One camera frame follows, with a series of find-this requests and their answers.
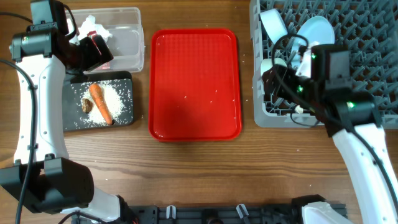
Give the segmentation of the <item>red snack wrapper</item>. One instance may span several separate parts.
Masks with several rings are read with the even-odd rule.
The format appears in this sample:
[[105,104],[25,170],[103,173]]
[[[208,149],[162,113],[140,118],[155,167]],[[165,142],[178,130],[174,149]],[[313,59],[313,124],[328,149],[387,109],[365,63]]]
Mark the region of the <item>red snack wrapper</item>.
[[110,49],[108,48],[105,40],[101,35],[99,35],[96,31],[90,31],[87,34],[93,42],[96,48],[98,49],[100,55],[101,65],[98,67],[98,70],[107,70],[110,69],[109,62],[114,58]]

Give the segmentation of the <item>mint green bowl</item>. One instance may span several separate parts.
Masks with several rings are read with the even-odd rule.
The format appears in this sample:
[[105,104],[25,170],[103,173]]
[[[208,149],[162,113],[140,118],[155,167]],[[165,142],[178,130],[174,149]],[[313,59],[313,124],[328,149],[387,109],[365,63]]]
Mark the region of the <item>mint green bowl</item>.
[[[275,58],[274,61],[276,65],[282,65],[284,67],[287,67],[286,62],[281,58]],[[263,75],[264,72],[270,70],[271,68],[272,68],[272,60],[270,58],[264,59],[261,62],[261,75]]]

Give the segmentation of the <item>white napkin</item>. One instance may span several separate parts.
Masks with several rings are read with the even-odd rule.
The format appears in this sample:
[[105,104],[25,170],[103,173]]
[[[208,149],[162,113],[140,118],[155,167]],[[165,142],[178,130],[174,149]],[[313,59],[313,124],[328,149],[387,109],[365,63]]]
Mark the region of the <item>white napkin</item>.
[[108,43],[114,35],[108,28],[108,22],[111,19],[109,13],[83,13],[74,14],[76,23],[76,34],[69,40],[69,43],[79,45],[79,41],[85,37],[94,38],[97,35],[102,36],[104,41]]

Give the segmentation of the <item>orange carrot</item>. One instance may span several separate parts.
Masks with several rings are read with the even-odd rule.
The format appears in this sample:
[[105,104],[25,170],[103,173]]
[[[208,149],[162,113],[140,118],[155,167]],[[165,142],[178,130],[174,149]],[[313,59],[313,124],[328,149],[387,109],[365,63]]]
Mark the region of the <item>orange carrot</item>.
[[93,101],[95,102],[95,105],[97,106],[99,112],[101,113],[102,117],[104,118],[106,124],[112,125],[113,119],[111,117],[109,109],[104,100],[104,95],[103,95],[101,87],[96,83],[91,84],[89,87],[89,92],[90,92],[90,95],[91,95]]

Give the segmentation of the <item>brown food scrap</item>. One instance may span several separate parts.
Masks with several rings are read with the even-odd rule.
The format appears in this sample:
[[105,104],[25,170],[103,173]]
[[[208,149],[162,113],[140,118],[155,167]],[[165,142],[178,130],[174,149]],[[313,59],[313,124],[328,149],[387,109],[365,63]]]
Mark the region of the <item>brown food scrap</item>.
[[88,114],[92,110],[93,104],[89,99],[83,98],[82,102],[81,102],[81,107],[82,107],[83,112]]

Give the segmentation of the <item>white rice pile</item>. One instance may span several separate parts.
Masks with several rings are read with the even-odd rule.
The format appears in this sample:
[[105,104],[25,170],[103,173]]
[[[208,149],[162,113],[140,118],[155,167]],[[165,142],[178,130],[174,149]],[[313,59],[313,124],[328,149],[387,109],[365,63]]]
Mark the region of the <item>white rice pile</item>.
[[[90,85],[94,83],[98,84],[102,89],[104,100],[114,121],[114,125],[132,123],[134,121],[132,80],[124,78],[71,84],[70,87],[74,94],[74,105],[77,106],[76,112],[80,114],[75,122],[75,127],[83,129],[98,128],[107,125],[89,92]],[[81,107],[83,98],[89,99],[93,104],[93,108],[88,114],[84,113]]]

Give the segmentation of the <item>light blue bowl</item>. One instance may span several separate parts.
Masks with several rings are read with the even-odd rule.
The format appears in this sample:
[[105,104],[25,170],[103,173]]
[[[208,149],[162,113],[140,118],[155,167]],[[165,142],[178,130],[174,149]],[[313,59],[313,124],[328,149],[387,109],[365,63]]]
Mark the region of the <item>light blue bowl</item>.
[[277,9],[270,9],[260,13],[262,26],[273,44],[287,35],[287,28]]

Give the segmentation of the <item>light blue plate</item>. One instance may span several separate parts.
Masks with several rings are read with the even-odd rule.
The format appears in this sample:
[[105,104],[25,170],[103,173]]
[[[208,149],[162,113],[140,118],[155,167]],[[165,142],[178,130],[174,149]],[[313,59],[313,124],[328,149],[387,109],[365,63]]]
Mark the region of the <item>light blue plate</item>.
[[[310,44],[313,42],[318,42],[319,44],[335,43],[335,33],[333,27],[328,20],[322,16],[315,16],[307,20],[298,30],[298,35],[305,37]],[[297,53],[300,45],[305,45],[305,41],[295,38],[291,53]],[[291,66],[293,68],[298,68],[300,63],[300,55],[297,53],[291,61]]]

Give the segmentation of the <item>white plastic spoon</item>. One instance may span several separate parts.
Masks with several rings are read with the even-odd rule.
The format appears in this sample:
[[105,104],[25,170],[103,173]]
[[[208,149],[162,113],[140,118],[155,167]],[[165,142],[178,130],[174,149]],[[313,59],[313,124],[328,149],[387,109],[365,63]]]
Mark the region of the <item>white plastic spoon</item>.
[[295,105],[294,111],[298,114],[302,114],[304,112],[304,109],[299,105]]

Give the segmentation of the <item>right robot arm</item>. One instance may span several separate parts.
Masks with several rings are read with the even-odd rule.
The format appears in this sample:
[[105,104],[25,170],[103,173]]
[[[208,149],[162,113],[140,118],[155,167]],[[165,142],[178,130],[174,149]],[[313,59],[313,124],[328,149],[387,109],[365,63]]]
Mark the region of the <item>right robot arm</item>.
[[397,223],[397,177],[376,100],[356,91],[344,45],[302,46],[309,76],[280,65],[262,75],[266,92],[311,111],[325,125],[348,169],[364,223]]

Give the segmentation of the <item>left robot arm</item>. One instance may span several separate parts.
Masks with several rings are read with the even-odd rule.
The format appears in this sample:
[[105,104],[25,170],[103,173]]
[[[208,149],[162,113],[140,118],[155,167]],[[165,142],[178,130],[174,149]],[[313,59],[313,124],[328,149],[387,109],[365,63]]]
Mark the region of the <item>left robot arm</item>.
[[14,35],[7,64],[21,91],[20,130],[13,166],[1,170],[1,186],[32,213],[78,216],[97,223],[137,223],[124,199],[96,188],[84,165],[68,156],[63,135],[66,74],[82,76],[113,59],[100,35],[74,44],[77,25],[60,1],[32,1],[29,27]]

